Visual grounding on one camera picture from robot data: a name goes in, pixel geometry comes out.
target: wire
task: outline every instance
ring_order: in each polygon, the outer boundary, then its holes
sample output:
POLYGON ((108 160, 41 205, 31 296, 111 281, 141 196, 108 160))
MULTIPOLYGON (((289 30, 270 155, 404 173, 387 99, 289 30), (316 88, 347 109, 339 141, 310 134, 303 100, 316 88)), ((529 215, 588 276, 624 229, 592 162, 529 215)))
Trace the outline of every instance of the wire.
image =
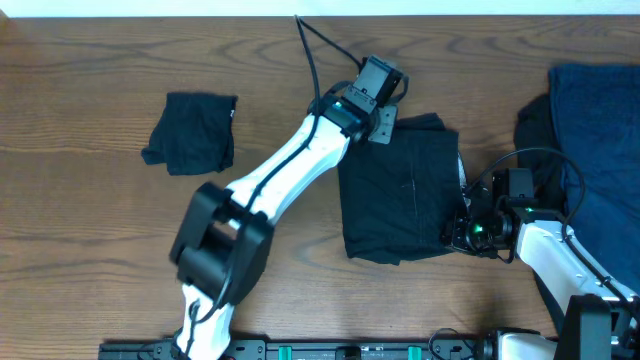
POLYGON ((187 349, 185 350, 187 359, 189 358, 189 353, 191 352, 191 346, 195 341, 193 333, 196 330, 196 318, 198 317, 198 309, 200 309, 200 302, 198 300, 192 302, 191 305, 189 305, 189 318, 191 319, 191 328, 189 330, 189 340, 187 340, 187 349))
POLYGON ((469 343, 467 342, 467 340, 463 339, 463 338, 462 338, 462 336, 460 335, 460 333, 459 333, 459 332, 457 332, 455 329, 452 329, 452 328, 440 328, 440 329, 436 330, 436 332, 435 332, 435 333, 433 333, 433 335, 431 335, 431 337, 429 338, 429 343, 427 344, 427 346, 428 346, 428 348, 429 348, 429 351, 431 352, 431 355, 433 355, 433 356, 434 356, 436 359, 438 359, 438 360, 446 360, 445 358, 443 358, 442 356, 438 355, 438 353, 436 353, 436 352, 433 350, 433 340, 435 340, 435 338, 438 336, 438 334, 439 334, 440 332, 445 331, 445 330, 446 330, 446 331, 450 331, 450 332, 452 332, 452 333, 456 334, 456 335, 458 336, 458 340, 461 340, 461 341, 464 343, 464 345, 465 345, 469 350, 471 350, 471 356, 467 356, 467 357, 463 358, 463 360, 472 359, 472 358, 473 358, 473 353, 474 353, 473 346, 469 345, 469 343))
POLYGON ((299 21, 302 24, 302 26, 306 27, 307 29, 309 29, 309 31, 311 31, 312 33, 316 34, 317 37, 319 37, 320 39, 324 40, 324 42, 326 42, 327 44, 333 46, 334 49, 340 51, 341 53, 346 55, 349 59, 351 59, 351 61, 353 61, 356 64, 356 66, 358 67, 358 71, 362 70, 362 63, 360 61, 358 61, 358 59, 356 59, 355 56, 351 55, 350 52, 348 52, 347 50, 345 50, 344 48, 342 48, 340 45, 336 44, 335 42, 331 41, 326 36, 322 35, 318 30, 316 30, 313 27, 311 27, 311 25, 307 24, 301 18, 296 16, 296 19, 297 19, 297 21, 299 21))
POLYGON ((513 247, 511 249, 509 249, 509 257, 508 258, 505 259, 502 256, 500 256, 500 254, 497 254, 496 256, 498 257, 498 259, 502 260, 502 262, 505 263, 505 264, 511 264, 513 262, 513 259, 515 259, 515 257, 516 257, 513 247))
POLYGON ((251 194, 251 197, 249 198, 249 202, 247 202, 245 215, 251 212, 251 207, 253 206, 253 203, 256 201, 256 198, 260 195, 260 192, 265 187, 265 185, 267 185, 269 180, 271 180, 271 178, 273 178, 278 173, 278 171, 282 170, 282 168, 284 168, 289 162, 291 162, 291 160, 293 160, 296 156, 298 156, 298 154, 300 154, 304 149, 306 149, 309 146, 309 144, 311 143, 311 140, 313 140, 313 137, 315 136, 316 130, 318 129, 318 121, 320 119, 320 84, 318 82, 318 73, 316 72, 316 65, 313 63, 313 56, 311 55, 311 49, 309 49, 307 38, 304 35, 304 30, 302 29, 302 20, 297 15, 295 16, 295 19, 296 19, 296 25, 298 26, 298 33, 300 34, 300 40, 302 41, 304 52, 307 55, 307 60, 309 61, 309 68, 311 69, 311 78, 313 79, 313 90, 315 93, 313 125, 311 126, 311 131, 309 132, 309 136, 307 136, 307 139, 303 141, 302 144, 300 144, 300 147, 298 147, 293 153, 291 153, 291 155, 289 155, 289 157, 287 157, 280 164, 278 164, 278 166, 273 168, 273 170, 271 170, 271 172, 269 172, 269 174, 267 174, 267 176, 265 176, 264 179, 262 179, 262 181, 260 181, 260 183, 256 186, 255 190, 251 194))
MULTIPOLYGON (((233 260, 231 260, 230 263, 232 264, 235 263, 236 258, 237 258, 237 255, 234 256, 233 260)), ((197 320, 196 324, 202 324, 203 322, 209 320, 213 316, 213 314, 218 310, 218 306, 222 304, 222 300, 227 295, 227 292, 229 291, 229 287, 231 286, 232 282, 233 282, 233 266, 231 266, 229 270, 227 270, 226 278, 224 279, 224 283, 222 284, 222 289, 220 290, 220 294, 218 294, 218 298, 216 299, 216 302, 211 304, 211 309, 209 309, 209 311, 200 320, 197 320)))
POLYGON ((573 161, 573 159, 571 159, 567 154, 563 153, 560 150, 550 148, 550 147, 530 147, 530 148, 524 148, 524 149, 512 151, 502 156, 501 158, 496 160, 496 162, 494 162, 491 166, 486 168, 480 174, 480 176, 478 176, 471 183, 471 185, 469 185, 469 187, 465 189, 464 191, 465 196, 468 196, 473 190, 473 188, 476 187, 489 172, 491 172, 498 165, 500 165, 500 163, 513 157, 514 155, 517 155, 523 152, 529 152, 529 151, 545 151, 545 152, 554 154, 556 156, 559 156, 563 158, 567 163, 569 163, 569 165, 571 165, 573 170, 578 175, 578 179, 580 183, 580 195, 578 196, 578 202, 576 203, 576 206, 573 208, 573 210, 569 212, 569 215, 567 215, 567 217, 562 222, 562 230, 561 230, 562 239, 564 240, 564 242, 567 243, 567 246, 569 246, 569 249, 571 249, 573 254, 587 267, 587 269, 589 269, 589 271, 591 271, 596 276, 596 278, 598 279, 598 281, 600 281, 602 286, 605 286, 609 291, 611 291, 611 293, 618 298, 618 300, 620 301, 620 304, 631 314, 631 316, 634 319, 636 319, 636 322, 640 324, 640 314, 638 314, 638 312, 633 308, 631 303, 629 303, 627 298, 611 283, 611 280, 613 280, 612 277, 602 275, 602 273, 600 273, 600 271, 596 269, 596 267, 593 264, 591 264, 591 262, 584 255, 582 255, 580 250, 576 248, 575 244, 571 240, 572 236, 567 234, 567 227, 569 226, 569 223, 571 223, 571 220, 573 219, 573 217, 576 215, 576 213, 582 206, 582 203, 584 202, 585 194, 587 192, 587 186, 584 180, 584 174, 582 173, 582 170, 580 170, 580 167, 578 167, 578 164, 576 164, 573 161))

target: crumpled black cloth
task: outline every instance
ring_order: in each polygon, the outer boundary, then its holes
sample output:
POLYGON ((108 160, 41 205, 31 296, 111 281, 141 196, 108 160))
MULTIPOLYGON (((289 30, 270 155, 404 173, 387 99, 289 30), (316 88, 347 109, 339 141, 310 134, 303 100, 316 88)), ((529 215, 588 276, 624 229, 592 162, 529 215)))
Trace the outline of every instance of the crumpled black cloth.
POLYGON ((233 165, 231 121, 236 96, 172 92, 142 150, 147 165, 167 163, 170 175, 221 172, 233 165))

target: green connector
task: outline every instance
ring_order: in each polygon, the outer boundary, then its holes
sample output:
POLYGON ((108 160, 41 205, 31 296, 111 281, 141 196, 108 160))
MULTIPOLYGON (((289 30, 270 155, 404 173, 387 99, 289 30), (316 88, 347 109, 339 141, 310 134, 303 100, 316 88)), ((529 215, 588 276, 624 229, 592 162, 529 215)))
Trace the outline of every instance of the green connector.
POLYGON ((422 348, 419 346, 409 346, 409 360, 422 360, 422 348))
POLYGON ((291 346, 281 346, 278 348, 278 360, 292 360, 292 354, 291 346))

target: black bracket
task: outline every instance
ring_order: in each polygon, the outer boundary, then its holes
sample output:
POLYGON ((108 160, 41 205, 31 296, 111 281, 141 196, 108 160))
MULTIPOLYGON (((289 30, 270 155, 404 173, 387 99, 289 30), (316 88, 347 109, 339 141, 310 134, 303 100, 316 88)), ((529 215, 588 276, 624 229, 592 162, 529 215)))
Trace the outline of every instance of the black bracket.
MULTIPOLYGON (((342 129, 342 133, 360 141, 388 144, 397 116, 397 103, 407 91, 408 77, 395 64, 375 55, 366 58, 355 82, 341 81, 320 99, 320 114, 342 129), (400 81, 405 82, 401 95, 392 97, 400 81), (344 89, 342 96, 336 95, 344 89)), ((313 112, 315 102, 307 110, 313 112)))
POLYGON ((554 360, 611 359, 611 308, 601 297, 569 300, 554 360))
POLYGON ((267 264, 273 226, 263 212, 251 214, 231 200, 233 193, 208 182, 191 198, 169 258, 178 279, 215 301, 237 305, 253 289, 267 264), (240 223, 235 239, 216 225, 240 223))

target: folded black shirt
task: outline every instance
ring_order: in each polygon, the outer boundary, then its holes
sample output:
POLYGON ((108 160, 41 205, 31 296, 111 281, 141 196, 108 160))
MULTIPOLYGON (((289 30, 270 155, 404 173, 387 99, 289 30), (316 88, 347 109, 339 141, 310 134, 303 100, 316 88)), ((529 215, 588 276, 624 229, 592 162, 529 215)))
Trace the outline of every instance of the folded black shirt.
POLYGON ((233 164, 235 96, 168 93, 162 117, 142 150, 147 165, 167 163, 170 175, 220 172, 233 164))
POLYGON ((352 145, 338 174, 347 256, 398 265, 449 252, 440 233, 465 204, 458 133, 436 114, 399 120, 388 145, 352 145))

